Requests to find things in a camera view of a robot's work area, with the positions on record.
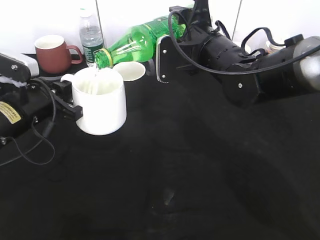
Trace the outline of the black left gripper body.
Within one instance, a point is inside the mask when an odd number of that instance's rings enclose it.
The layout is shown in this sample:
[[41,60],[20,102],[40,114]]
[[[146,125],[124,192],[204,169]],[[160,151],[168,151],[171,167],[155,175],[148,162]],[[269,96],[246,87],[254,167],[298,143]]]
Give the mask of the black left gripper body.
[[28,130],[34,117],[38,121],[53,115],[53,103],[42,81],[52,95],[70,104],[72,84],[59,79],[34,78],[23,87],[10,83],[0,84],[0,129]]

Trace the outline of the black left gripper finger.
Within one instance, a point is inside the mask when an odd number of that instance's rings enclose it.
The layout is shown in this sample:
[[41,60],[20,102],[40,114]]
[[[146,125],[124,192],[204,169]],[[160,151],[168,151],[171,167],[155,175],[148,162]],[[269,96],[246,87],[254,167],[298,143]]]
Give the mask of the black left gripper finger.
[[73,106],[62,100],[57,95],[54,95],[53,98],[55,100],[58,111],[65,119],[76,122],[83,117],[83,108],[81,106]]

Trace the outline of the small jar behind right arm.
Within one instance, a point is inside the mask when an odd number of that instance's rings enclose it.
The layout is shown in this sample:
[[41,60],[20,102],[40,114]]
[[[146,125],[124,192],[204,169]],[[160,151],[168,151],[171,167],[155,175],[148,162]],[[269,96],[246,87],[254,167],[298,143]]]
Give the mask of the small jar behind right arm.
[[265,50],[268,54],[272,54],[284,49],[286,46],[277,46],[272,44],[270,41],[265,42]]

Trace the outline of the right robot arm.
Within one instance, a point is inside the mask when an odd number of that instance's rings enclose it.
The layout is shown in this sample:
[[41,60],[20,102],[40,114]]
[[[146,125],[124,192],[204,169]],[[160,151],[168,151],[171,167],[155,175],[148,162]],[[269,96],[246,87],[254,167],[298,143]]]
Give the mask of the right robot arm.
[[320,38],[301,34],[286,39],[279,50],[252,52],[232,42],[225,26],[211,22],[209,4],[169,8],[169,32],[155,49],[155,72],[168,83],[181,72],[205,71],[221,84],[225,97],[245,108],[255,103],[317,93],[320,90]]

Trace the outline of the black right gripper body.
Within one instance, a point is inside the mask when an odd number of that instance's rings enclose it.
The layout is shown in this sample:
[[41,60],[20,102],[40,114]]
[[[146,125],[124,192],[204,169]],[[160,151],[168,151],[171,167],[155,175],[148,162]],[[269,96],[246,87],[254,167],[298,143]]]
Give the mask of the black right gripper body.
[[225,26],[216,21],[212,26],[207,0],[195,0],[189,23],[191,30],[174,40],[179,54],[191,65],[211,73],[232,72],[235,65],[251,65],[254,55],[231,41]]

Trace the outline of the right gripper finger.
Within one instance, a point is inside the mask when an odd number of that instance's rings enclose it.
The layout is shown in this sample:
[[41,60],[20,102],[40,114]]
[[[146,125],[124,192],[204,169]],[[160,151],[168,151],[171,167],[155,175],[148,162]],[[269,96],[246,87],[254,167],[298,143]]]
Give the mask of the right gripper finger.
[[191,7],[171,6],[169,7],[169,30],[173,30],[173,15],[177,16],[177,23],[184,24],[187,30],[191,30],[190,17],[193,9]]
[[170,57],[174,57],[173,41],[169,35],[164,35],[156,41],[155,48],[155,72],[160,83],[170,82]]

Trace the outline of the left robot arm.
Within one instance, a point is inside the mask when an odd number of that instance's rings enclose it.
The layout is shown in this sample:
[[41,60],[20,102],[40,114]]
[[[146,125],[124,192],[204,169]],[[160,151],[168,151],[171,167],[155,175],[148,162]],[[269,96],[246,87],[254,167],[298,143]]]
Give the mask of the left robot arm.
[[71,82],[60,76],[40,76],[38,62],[27,55],[0,53],[0,144],[16,138],[32,123],[51,117],[57,111],[73,121],[83,116],[81,106],[70,104]]

